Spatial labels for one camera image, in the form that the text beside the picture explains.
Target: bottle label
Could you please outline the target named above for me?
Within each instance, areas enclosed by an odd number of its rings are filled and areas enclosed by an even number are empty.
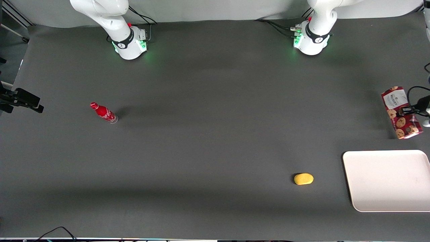
[[[115,114],[112,113],[112,111],[107,108],[106,108],[106,111],[107,111],[106,114],[100,117],[108,122],[113,122],[116,118]]]

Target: red snack bag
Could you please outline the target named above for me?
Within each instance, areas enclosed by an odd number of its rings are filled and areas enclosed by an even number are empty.
[[[381,96],[398,139],[408,139],[423,132],[414,114],[399,115],[402,107],[409,107],[403,87],[392,87]]]

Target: yellow sponge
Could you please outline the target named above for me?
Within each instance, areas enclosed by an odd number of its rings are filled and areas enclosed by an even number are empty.
[[[294,182],[297,185],[306,185],[313,182],[313,176],[309,173],[301,173],[294,176]]]

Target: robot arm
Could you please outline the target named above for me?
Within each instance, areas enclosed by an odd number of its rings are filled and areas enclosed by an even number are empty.
[[[312,20],[305,20],[296,25],[292,30],[296,31],[294,48],[307,55],[316,55],[327,46],[329,32],[338,19],[334,10],[336,7],[348,6],[363,0],[307,0],[314,14]]]
[[[104,28],[122,58],[136,59],[147,50],[145,30],[129,26],[122,17],[129,9],[128,0],[70,0],[70,3]]]

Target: red bottle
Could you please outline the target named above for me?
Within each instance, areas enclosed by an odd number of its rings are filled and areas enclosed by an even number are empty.
[[[118,121],[118,117],[105,106],[100,106],[95,102],[92,102],[89,106],[95,110],[97,115],[99,115],[102,119],[110,122],[111,124],[115,124]]]

